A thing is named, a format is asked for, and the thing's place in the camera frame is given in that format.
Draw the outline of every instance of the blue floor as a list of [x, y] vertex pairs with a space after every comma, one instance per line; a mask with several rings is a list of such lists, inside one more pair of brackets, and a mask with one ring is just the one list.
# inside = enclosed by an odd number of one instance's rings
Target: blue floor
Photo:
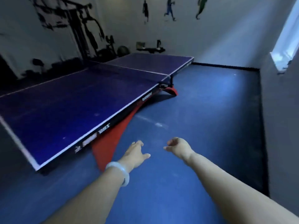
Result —
[[[255, 72], [191, 65], [174, 80], [179, 96], [160, 93], [129, 123], [114, 154], [132, 141], [152, 156], [130, 174], [107, 223], [225, 223], [195, 173], [163, 150], [174, 136], [228, 173], [266, 192], [260, 118], [260, 84]], [[88, 150], [66, 160], [48, 176], [34, 173], [0, 129], [0, 220], [35, 224], [99, 176]]]

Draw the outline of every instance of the window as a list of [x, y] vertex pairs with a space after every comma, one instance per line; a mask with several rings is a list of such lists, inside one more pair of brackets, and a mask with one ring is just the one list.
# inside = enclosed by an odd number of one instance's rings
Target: window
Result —
[[299, 47], [299, 0], [283, 27], [271, 56], [279, 72], [285, 72]]

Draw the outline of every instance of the exercise ball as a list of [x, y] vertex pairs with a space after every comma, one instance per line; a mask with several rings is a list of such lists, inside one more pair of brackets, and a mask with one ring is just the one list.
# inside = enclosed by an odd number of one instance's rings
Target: exercise ball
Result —
[[125, 47], [125, 46], [119, 46], [118, 49], [117, 49], [117, 56], [118, 57], [122, 57], [122, 56], [125, 56], [125, 55], [128, 55], [130, 54], [130, 50]]

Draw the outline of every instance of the forearm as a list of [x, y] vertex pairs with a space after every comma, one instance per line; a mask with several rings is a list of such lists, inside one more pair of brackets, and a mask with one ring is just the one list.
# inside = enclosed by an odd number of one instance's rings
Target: forearm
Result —
[[185, 161], [230, 223], [299, 223], [299, 218], [199, 154]]
[[108, 168], [96, 181], [67, 202], [45, 223], [105, 223], [123, 181], [124, 176], [120, 169]]

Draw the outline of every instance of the hand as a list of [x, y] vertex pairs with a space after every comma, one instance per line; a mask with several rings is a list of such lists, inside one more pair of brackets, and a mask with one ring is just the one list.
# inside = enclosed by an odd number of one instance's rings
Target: hand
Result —
[[141, 146], [143, 146], [142, 141], [133, 142], [123, 157], [118, 161], [125, 167], [128, 173], [130, 173], [134, 168], [139, 167], [143, 161], [150, 158], [150, 154], [142, 154]]
[[188, 142], [179, 137], [174, 137], [173, 139], [169, 140], [167, 145], [168, 146], [165, 146], [164, 149], [168, 152], [172, 152], [185, 163], [188, 163], [192, 154], [195, 154]]

